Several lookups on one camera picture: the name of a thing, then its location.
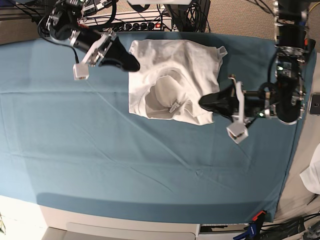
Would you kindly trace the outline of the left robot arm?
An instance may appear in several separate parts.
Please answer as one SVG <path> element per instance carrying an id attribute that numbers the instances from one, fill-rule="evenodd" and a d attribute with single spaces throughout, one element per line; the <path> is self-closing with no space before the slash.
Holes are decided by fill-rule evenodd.
<path id="1" fill-rule="evenodd" d="M 235 76 L 231 85 L 218 93 L 202 96 L 202 109 L 235 122 L 243 117 L 249 127 L 258 118 L 278 118 L 295 124 L 305 110 L 303 66 L 313 48 L 308 39 L 309 0 L 276 0 L 273 16 L 275 53 L 267 70 L 267 80 L 256 91 L 240 89 Z"/>

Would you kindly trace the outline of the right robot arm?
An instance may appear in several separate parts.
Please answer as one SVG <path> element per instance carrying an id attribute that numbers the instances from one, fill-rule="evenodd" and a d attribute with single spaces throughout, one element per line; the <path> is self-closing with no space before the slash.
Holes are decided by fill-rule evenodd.
<path id="1" fill-rule="evenodd" d="M 128 52 L 112 30 L 111 23 L 117 12 L 113 0 L 109 20 L 102 26 L 107 31 L 99 32 L 97 25 L 91 28 L 79 20 L 85 11 L 84 0 L 58 0 L 49 15 L 42 17 L 37 25 L 39 36 L 54 45 L 71 48 L 75 57 L 72 67 L 75 80 L 89 77 L 89 67 L 115 66 L 125 72 L 140 70 L 138 60 Z"/>

